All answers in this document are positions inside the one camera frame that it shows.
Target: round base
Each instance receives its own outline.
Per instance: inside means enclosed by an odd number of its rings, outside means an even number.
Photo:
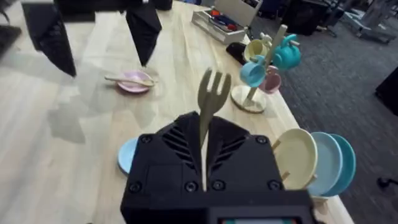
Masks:
[[[249,113],[262,113],[266,109],[266,94],[261,90],[256,90],[252,100],[246,100],[250,91],[250,86],[239,85],[232,89],[231,98],[234,104],[241,110]]]

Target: pink bowl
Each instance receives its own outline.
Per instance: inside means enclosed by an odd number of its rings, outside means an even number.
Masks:
[[[138,71],[138,70],[131,71],[131,72],[125,72],[124,76],[127,77],[127,78],[136,78],[136,79],[139,79],[139,80],[151,79],[151,77],[148,74],[146,74],[146,73],[144,73],[142,71]],[[149,87],[140,85],[138,83],[118,82],[118,85],[123,90],[126,90],[126,91],[128,91],[130,93],[143,93],[143,92],[149,90]]]

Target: wooden fork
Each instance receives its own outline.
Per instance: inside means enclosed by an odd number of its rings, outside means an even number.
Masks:
[[[198,91],[198,104],[200,108],[200,124],[199,124],[199,138],[200,138],[200,149],[201,149],[201,178],[202,178],[202,188],[206,191],[207,188],[207,170],[206,170],[206,158],[207,158],[207,143],[204,144],[207,130],[209,128],[209,123],[217,111],[219,111],[228,97],[229,90],[231,89],[231,75],[226,74],[223,87],[221,89],[221,94],[217,94],[218,85],[223,74],[221,72],[216,72],[216,77],[214,79],[211,90],[208,91],[207,86],[211,77],[211,69],[205,72],[203,78],[201,79],[199,91]]]

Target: plate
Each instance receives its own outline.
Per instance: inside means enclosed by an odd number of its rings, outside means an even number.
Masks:
[[[118,164],[125,174],[130,172],[132,158],[136,152],[138,138],[128,140],[122,145],[118,153]]]
[[[303,129],[290,129],[272,146],[279,173],[290,175],[284,180],[286,189],[303,189],[310,182],[317,166],[317,145]]]
[[[152,79],[148,74],[145,72],[135,70],[131,72],[125,72],[123,74],[126,78],[136,78],[138,80],[147,80]],[[148,86],[143,86],[138,83],[127,83],[127,82],[118,82],[118,85],[123,89],[130,93],[143,93],[149,90]]]
[[[353,181],[356,168],[355,152],[349,142],[337,134],[330,134],[330,136],[337,141],[341,149],[343,155],[343,168],[337,183],[327,193],[322,195],[324,197],[338,195],[347,189],[351,181]]]
[[[340,177],[343,167],[343,155],[337,141],[327,133],[311,134],[317,143],[318,165],[315,170],[317,178],[307,187],[314,196],[328,192]]]

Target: beige plate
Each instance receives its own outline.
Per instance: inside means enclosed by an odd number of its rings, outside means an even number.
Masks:
[[[303,189],[313,178],[317,166],[317,145],[311,134],[303,129],[290,129],[272,146],[286,189]]]

